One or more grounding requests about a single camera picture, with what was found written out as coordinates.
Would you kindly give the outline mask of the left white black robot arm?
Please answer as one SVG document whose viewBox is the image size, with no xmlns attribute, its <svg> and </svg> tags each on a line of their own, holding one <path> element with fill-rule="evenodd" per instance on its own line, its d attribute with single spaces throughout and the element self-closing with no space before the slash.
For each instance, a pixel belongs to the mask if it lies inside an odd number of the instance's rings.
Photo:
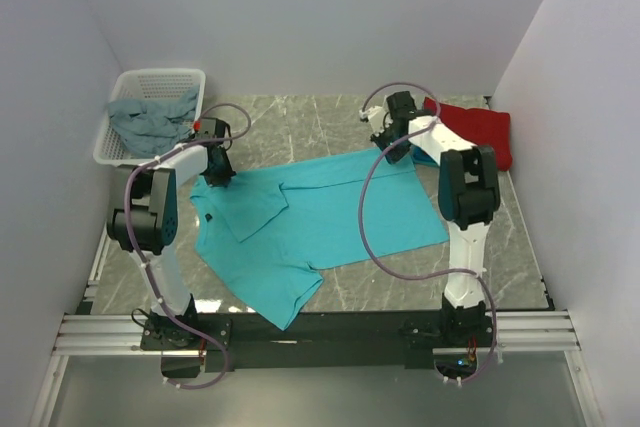
<svg viewBox="0 0 640 427">
<path fill-rule="evenodd" d="M 235 175 L 227 154 L 232 143 L 226 121 L 206 118 L 167 153 L 137 166 L 120 165 L 112 179 L 107 234 L 137 261 L 151 296 L 143 330 L 164 348 L 211 340 L 199 325 L 177 260 L 178 189 L 194 176 L 228 186 Z"/>
</svg>

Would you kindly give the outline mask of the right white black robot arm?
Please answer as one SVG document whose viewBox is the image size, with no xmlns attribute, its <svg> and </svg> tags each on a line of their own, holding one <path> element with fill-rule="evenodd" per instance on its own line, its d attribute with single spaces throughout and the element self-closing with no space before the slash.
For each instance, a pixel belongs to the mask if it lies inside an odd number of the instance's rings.
<svg viewBox="0 0 640 427">
<path fill-rule="evenodd" d="M 440 310 L 439 334 L 460 346 L 490 328 L 491 305 L 483 287 L 486 238 L 501 202 L 495 152 L 454 133 L 433 111 L 416 107 L 408 91 L 385 98 L 386 105 L 365 103 L 359 118 L 371 125 L 370 137 L 388 163 L 416 147 L 438 167 L 438 208 L 449 230 L 449 269 Z"/>
</svg>

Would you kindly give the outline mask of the light blue t-shirt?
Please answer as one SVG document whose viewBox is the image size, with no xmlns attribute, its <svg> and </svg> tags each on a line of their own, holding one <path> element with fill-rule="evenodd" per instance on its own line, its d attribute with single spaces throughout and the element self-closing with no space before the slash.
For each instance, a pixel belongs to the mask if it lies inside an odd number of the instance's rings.
<svg viewBox="0 0 640 427">
<path fill-rule="evenodd" d="M 321 273 L 437 245 L 449 236 L 411 159 L 368 149 L 238 173 L 227 187 L 198 178 L 195 250 L 224 285 L 285 330 Z"/>
</svg>

